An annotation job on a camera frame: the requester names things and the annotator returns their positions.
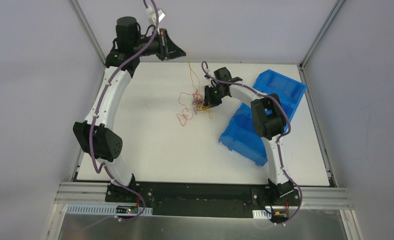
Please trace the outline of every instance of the aluminum frame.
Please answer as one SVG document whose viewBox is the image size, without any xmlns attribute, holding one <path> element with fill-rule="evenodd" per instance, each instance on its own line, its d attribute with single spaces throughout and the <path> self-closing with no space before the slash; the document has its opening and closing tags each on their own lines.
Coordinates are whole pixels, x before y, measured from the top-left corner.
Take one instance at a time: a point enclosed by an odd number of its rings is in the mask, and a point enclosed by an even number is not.
<svg viewBox="0 0 394 240">
<path fill-rule="evenodd" d="M 320 28 L 318 34 L 315 37 L 312 45 L 307 51 L 306 56 L 304 56 L 303 61 L 301 61 L 300 66 L 304 69 L 309 62 L 310 58 L 312 57 L 313 53 L 315 52 L 316 48 L 319 46 L 320 42 L 322 41 L 323 37 L 325 36 L 326 32 L 328 31 L 329 27 L 331 26 L 332 22 L 335 20 L 335 17 L 340 12 L 342 6 L 346 0 L 337 0 L 332 10 L 329 12 L 328 17 L 326 18 L 325 22 L 323 23 L 322 27 Z"/>
<path fill-rule="evenodd" d="M 105 202 L 107 182 L 62 182 L 55 197 L 55 204 L 101 204 L 124 205 L 132 202 Z M 346 188 L 301 187 L 302 209 L 353 210 Z"/>
<path fill-rule="evenodd" d="M 43 240 L 58 239 L 66 211 L 67 204 L 55 203 L 53 205 L 47 226 L 45 227 L 44 235 L 42 236 Z"/>
<path fill-rule="evenodd" d="M 363 240 L 354 210 L 340 210 L 340 213 L 348 240 Z"/>
<path fill-rule="evenodd" d="M 70 3 L 70 6 L 72 7 L 72 10 L 76 14 L 76 17 L 78 18 L 78 21 L 79 21 L 80 25 L 82 26 L 83 31 L 85 32 L 86 36 L 88 37 L 89 42 L 91 43 L 92 47 L 94 48 L 95 53 L 97 54 L 101 63 L 104 65 L 105 64 L 104 52 L 103 52 L 100 44 L 98 43 L 97 38 L 95 37 L 95 34 L 92 31 L 92 28 L 89 25 L 89 22 L 86 19 L 85 14 L 83 13 L 82 8 L 80 7 L 79 2 L 77 0 L 69 0 L 69 3 Z"/>
</svg>

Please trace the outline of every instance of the blue plastic bin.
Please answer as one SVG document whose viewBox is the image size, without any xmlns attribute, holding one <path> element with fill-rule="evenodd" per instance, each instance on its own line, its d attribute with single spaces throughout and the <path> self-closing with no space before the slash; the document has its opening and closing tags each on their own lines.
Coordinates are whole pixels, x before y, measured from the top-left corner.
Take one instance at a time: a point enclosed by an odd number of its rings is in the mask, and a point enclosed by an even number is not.
<svg viewBox="0 0 394 240">
<path fill-rule="evenodd" d="M 290 121 L 306 91 L 307 86 L 272 70 L 262 72 L 253 88 L 266 93 L 276 93 L 282 108 Z M 253 160 L 256 165 L 267 163 L 266 150 L 261 138 L 254 132 L 251 108 L 242 104 L 235 112 L 228 127 L 219 138 L 219 142 L 244 157 Z"/>
</svg>

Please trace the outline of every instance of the white wall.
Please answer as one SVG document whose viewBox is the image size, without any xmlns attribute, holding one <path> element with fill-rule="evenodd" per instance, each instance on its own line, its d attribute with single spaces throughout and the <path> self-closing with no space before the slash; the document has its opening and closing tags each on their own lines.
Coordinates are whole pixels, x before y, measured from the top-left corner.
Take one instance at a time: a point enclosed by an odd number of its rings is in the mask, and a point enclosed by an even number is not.
<svg viewBox="0 0 394 240">
<path fill-rule="evenodd" d="M 192 62 L 299 63 L 336 0 L 155 0 L 173 42 Z M 105 54 L 116 20 L 134 16 L 144 33 L 142 0 L 79 0 Z M 177 61 L 185 62 L 186 58 Z"/>
<path fill-rule="evenodd" d="M 394 239 L 394 0 L 348 0 L 306 77 L 364 238 Z"/>
<path fill-rule="evenodd" d="M 68 1 L 0 0 L 0 239 L 39 239 L 102 67 Z"/>
</svg>

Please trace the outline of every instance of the orange wire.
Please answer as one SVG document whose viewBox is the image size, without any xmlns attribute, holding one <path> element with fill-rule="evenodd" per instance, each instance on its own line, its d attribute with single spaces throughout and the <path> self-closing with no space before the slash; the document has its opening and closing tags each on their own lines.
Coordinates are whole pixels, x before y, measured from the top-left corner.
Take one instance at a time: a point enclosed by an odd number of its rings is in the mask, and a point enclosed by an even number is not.
<svg viewBox="0 0 394 240">
<path fill-rule="evenodd" d="M 139 206 L 139 197 L 137 197 L 135 208 L 137 208 L 138 206 Z"/>
<path fill-rule="evenodd" d="M 285 202 L 285 212 L 286 212 L 286 213 L 287 213 L 288 209 L 289 209 L 289 201 L 287 200 L 287 201 Z"/>
<path fill-rule="evenodd" d="M 192 112 L 191 112 L 191 117 L 188 117 L 188 114 L 185 113 L 185 112 L 189 112 L 189 108 L 185 104 L 181 103 L 182 94 L 192 96 L 192 98 L 193 98 L 192 105 L 194 106 L 194 112 L 195 113 L 197 111 L 205 111 L 205 110 L 207 110 L 208 113 L 209 113 L 209 118 L 210 119 L 213 118 L 213 115 L 210 113 L 209 108 L 203 106 L 204 105 L 204 97 L 200 93 L 200 78 L 194 72 L 194 70 L 192 70 L 191 63 L 189 61 L 188 61 L 188 66 L 189 66 L 189 77 L 191 79 L 192 87 L 195 89 L 195 91 L 192 94 L 191 93 L 187 93 L 187 92 L 181 92 L 179 94 L 178 102 L 179 102 L 180 105 L 184 106 L 184 109 L 182 110 L 182 114 L 178 113 L 178 114 L 176 114 L 176 117 L 178 118 L 179 123 L 182 126 L 185 126 L 186 122 L 191 120 L 194 117 L 194 114 Z M 194 79 L 192 78 L 192 73 L 198 79 L 198 88 L 196 88 L 195 85 L 194 85 Z"/>
</svg>

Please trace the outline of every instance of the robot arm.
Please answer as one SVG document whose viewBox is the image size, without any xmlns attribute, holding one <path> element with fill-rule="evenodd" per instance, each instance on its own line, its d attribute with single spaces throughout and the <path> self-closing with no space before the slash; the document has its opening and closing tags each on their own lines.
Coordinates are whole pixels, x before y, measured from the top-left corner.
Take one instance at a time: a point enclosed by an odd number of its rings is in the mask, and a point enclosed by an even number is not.
<svg viewBox="0 0 394 240">
<path fill-rule="evenodd" d="M 118 185 L 118 182 L 125 186 L 134 183 L 132 170 L 120 155 L 122 139 L 113 132 L 114 117 L 120 99 L 140 63 L 139 57 L 133 58 L 133 56 L 156 55 L 164 61 L 186 55 L 170 40 L 165 28 L 154 27 L 156 33 L 153 34 L 156 35 L 153 37 L 154 40 L 148 43 L 151 37 L 141 35 L 138 26 L 136 19 L 131 16 L 117 20 L 117 38 L 113 40 L 113 48 L 106 58 L 102 86 L 84 122 L 76 122 L 73 126 L 73 132 L 82 150 L 91 156 L 94 154 L 95 160 L 101 164 L 98 169 L 93 160 L 97 173 L 101 171 L 101 166 L 104 166 L 108 169 L 113 179 L 112 183 L 115 185 Z"/>
<path fill-rule="evenodd" d="M 223 82 L 236 83 L 242 81 L 239 77 L 232 78 L 229 70 L 225 67 L 216 70 L 214 74 L 216 79 Z M 286 161 L 283 160 L 281 164 L 280 154 L 284 156 L 283 148 L 278 149 L 277 146 L 277 139 L 284 133 L 286 125 L 285 118 L 278 106 L 272 100 L 260 97 L 240 85 L 218 83 L 214 87 L 206 86 L 204 91 L 204 102 L 207 107 L 221 104 L 221 99 L 225 96 L 239 99 L 251 107 L 254 130 L 261 137 L 266 149 L 269 166 L 269 187 L 275 191 L 276 198 L 281 198 L 293 192 L 294 185 L 285 175 L 285 172 L 288 174 Z M 273 93 L 270 96 L 280 103 L 276 94 Z M 282 145 L 282 138 L 279 138 L 279 145 Z"/>
</svg>

